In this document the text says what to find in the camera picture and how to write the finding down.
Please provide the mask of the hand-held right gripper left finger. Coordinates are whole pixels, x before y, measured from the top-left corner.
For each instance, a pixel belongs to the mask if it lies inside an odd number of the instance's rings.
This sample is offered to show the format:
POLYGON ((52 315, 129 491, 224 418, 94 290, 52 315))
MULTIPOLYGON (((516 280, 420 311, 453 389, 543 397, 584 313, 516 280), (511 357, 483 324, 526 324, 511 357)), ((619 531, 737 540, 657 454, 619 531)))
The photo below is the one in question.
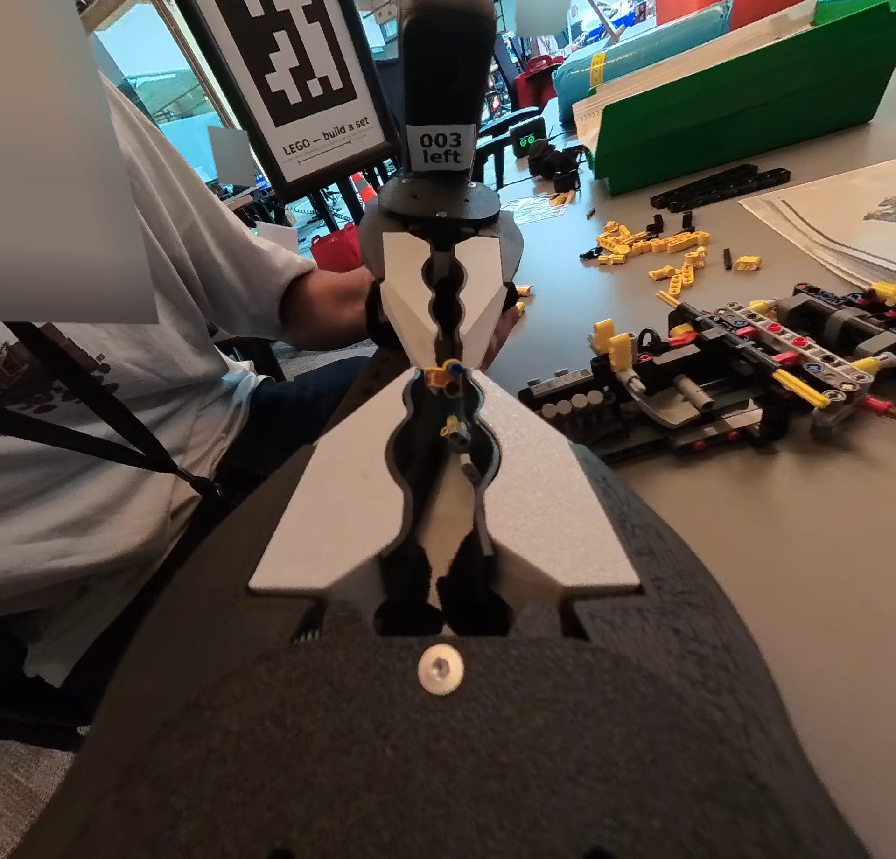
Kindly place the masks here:
POLYGON ((376 611, 425 606, 423 563, 387 594, 383 558, 409 534, 407 489, 387 450, 410 418, 409 367, 322 435, 248 582, 253 596, 328 599, 376 611))

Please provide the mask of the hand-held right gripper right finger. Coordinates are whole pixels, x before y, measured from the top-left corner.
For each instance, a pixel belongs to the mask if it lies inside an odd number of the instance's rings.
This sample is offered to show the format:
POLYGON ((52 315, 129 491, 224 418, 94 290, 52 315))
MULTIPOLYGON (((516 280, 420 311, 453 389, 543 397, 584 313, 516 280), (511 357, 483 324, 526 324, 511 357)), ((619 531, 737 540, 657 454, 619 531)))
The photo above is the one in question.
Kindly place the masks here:
POLYGON ((477 370, 478 421, 494 438, 497 472, 485 486, 487 535, 503 600, 567 600, 641 585, 574 446, 477 370))

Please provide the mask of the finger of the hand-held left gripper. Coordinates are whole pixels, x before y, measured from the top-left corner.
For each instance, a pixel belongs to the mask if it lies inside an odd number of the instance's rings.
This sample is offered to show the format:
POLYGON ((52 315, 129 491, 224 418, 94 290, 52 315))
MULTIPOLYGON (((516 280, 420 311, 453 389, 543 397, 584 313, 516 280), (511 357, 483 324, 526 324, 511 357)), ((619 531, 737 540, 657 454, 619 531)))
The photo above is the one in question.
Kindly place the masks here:
POLYGON ((431 257, 426 240, 408 232, 383 234, 384 276, 380 297, 399 343, 419 369, 437 367, 439 324, 434 316, 434 291, 424 269, 431 257))
POLYGON ((455 244, 453 255, 456 284, 449 303, 447 337, 465 369, 481 369, 507 297, 500 241, 469 237, 455 244))

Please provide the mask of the toy brick car chassis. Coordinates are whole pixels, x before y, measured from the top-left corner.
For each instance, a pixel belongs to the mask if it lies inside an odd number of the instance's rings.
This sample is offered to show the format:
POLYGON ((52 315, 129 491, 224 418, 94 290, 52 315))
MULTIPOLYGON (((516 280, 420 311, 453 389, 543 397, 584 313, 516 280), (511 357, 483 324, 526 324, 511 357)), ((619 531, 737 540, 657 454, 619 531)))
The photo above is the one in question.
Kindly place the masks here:
POLYGON ((858 412, 894 417, 875 395, 894 375, 895 286, 837 295, 807 282, 783 298, 702 311, 667 292, 667 333, 594 325, 585 367, 530 381, 522 405, 609 465, 731 443, 764 446, 807 416, 833 439, 858 412))

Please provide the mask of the person's left forearm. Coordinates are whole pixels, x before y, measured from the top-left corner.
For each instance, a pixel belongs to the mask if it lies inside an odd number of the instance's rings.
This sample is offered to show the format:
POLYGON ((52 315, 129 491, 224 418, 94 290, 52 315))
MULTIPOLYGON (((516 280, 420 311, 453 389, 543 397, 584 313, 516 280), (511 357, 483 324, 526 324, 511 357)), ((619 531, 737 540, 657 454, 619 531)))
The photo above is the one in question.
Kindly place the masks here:
POLYGON ((315 270, 295 278, 280 300, 280 341, 314 352, 365 341, 365 305, 374 282, 366 268, 345 273, 315 270))

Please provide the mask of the person's left hand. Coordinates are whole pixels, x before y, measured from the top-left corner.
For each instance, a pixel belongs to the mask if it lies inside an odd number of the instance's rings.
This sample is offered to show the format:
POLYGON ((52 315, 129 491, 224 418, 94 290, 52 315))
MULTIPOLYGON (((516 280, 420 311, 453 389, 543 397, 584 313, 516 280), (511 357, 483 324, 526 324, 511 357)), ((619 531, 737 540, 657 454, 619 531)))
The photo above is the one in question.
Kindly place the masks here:
POLYGON ((497 327, 489 340, 486 353, 481 363, 477 366, 477 369, 483 372, 486 372, 496 360, 499 352, 504 347, 513 330, 524 315, 525 305, 522 303, 521 297, 515 290, 508 294, 505 306, 506 307, 497 322, 497 327))

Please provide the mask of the clear plastic bag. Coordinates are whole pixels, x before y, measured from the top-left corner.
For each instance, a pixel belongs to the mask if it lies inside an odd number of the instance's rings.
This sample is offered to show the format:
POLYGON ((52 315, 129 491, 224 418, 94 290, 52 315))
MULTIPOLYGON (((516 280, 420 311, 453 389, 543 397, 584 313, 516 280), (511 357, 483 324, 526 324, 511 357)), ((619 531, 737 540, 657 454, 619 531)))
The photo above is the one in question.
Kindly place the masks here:
POLYGON ((577 198, 577 191, 538 193, 502 203, 501 209, 513 216, 517 226, 524 226, 565 215, 577 198))

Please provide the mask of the black office chair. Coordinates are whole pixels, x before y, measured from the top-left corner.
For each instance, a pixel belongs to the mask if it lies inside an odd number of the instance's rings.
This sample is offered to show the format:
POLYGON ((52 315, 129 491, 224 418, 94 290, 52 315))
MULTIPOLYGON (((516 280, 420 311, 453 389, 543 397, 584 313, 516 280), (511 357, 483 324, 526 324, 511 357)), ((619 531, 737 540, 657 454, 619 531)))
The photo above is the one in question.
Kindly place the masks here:
POLYGON ((503 163, 503 151, 505 148, 510 147, 508 131, 511 126, 521 123, 532 116, 539 115, 541 115, 540 111, 536 107, 521 108, 487 124, 480 131, 476 146, 475 171, 477 176, 480 177, 482 175, 487 159, 496 159, 496 169, 499 168, 498 163, 503 163))

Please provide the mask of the small black green-eyed toy robot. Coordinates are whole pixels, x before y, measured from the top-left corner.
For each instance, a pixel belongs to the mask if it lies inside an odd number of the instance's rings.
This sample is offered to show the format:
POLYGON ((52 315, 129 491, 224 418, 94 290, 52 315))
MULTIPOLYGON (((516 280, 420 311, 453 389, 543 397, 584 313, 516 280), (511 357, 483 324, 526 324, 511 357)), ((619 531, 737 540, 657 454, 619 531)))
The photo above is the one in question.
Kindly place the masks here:
POLYGON ((526 159, 532 148, 540 140, 546 140, 546 137, 546 124, 541 115, 511 126, 508 131, 509 146, 515 159, 526 159))

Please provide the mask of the person's blue jeans leg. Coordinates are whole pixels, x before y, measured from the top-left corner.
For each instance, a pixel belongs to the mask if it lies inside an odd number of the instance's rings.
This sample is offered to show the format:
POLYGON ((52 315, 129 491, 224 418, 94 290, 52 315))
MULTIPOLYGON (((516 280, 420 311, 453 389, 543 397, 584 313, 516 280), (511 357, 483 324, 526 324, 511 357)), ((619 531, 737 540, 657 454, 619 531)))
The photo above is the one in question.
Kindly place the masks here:
POLYGON ((268 378, 254 389, 244 425, 218 472, 268 476, 316 441, 374 352, 369 339, 344 349, 299 352, 297 377, 268 378))

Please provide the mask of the black toy tyres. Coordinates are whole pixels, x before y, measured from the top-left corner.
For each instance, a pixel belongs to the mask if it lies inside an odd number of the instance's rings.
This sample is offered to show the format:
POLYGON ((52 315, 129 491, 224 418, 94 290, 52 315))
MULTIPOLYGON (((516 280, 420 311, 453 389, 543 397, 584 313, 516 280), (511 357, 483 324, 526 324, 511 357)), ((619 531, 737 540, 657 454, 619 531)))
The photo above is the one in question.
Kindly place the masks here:
POLYGON ((581 151, 581 146, 558 149, 547 139, 537 139, 528 155, 530 176, 551 182, 555 193, 578 192, 581 151))

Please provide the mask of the scattered yellow toy beams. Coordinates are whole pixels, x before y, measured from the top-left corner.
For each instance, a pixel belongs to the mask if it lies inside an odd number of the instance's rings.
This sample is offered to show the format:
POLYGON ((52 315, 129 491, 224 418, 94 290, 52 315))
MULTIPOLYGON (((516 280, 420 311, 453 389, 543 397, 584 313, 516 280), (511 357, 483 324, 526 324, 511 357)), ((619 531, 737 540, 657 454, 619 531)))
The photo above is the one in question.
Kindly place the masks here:
POLYGON ((648 269, 654 283, 665 283, 665 292, 673 298, 693 286, 696 272, 705 268, 711 234, 688 227, 670 236, 658 230, 658 220, 641 231, 633 231, 611 219, 604 226, 596 244, 580 254, 582 263, 604 267, 623 265, 630 260, 657 258, 648 269))

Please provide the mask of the teal rolled mat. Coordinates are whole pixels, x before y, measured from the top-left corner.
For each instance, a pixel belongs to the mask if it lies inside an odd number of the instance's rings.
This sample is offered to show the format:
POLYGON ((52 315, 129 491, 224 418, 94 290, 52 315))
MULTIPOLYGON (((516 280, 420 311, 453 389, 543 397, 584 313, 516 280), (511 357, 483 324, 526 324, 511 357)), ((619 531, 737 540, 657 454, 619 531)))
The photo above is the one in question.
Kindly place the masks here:
POLYGON ((624 36, 606 49, 588 46, 573 52, 553 73, 560 118, 571 120, 573 105, 588 96, 594 61, 602 69, 602 83, 621 78, 724 36, 730 28, 733 8, 733 0, 723 0, 635 36, 624 36))

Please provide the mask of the framed marker sign on stand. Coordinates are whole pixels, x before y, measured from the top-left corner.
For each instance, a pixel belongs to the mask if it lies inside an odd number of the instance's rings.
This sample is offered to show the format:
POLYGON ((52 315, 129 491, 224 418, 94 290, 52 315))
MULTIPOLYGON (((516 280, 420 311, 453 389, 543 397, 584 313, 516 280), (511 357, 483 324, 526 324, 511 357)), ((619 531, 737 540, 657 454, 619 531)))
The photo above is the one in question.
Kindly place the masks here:
POLYGON ((209 128, 218 181, 258 162, 283 203, 335 184, 359 221, 351 177, 399 151, 354 0, 174 1, 237 119, 209 128))

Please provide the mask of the green plastic bin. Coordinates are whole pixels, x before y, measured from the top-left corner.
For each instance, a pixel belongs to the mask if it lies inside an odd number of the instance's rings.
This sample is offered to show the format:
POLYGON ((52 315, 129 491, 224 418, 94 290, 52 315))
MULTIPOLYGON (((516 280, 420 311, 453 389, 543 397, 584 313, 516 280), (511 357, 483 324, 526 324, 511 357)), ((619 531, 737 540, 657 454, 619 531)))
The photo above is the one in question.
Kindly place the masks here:
POLYGON ((608 105, 589 166, 618 195, 864 125, 894 63, 894 0, 819 0, 805 32, 608 105))

